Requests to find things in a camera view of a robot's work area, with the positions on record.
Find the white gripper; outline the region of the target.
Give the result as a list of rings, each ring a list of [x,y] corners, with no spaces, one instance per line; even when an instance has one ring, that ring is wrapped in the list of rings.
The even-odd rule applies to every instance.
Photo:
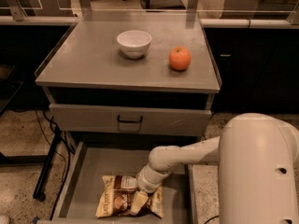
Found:
[[[158,172],[148,164],[141,169],[136,176],[137,185],[140,190],[135,193],[133,198],[130,208],[131,216],[137,216],[142,212],[144,205],[149,199],[148,193],[155,192],[167,177],[168,173]]]

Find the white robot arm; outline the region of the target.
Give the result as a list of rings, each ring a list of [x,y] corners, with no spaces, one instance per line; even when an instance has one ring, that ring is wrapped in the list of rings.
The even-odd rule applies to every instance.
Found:
[[[156,147],[137,175],[154,192],[181,164],[218,164],[220,224],[299,224],[294,166],[299,131],[267,115],[231,119],[221,135],[185,147]]]

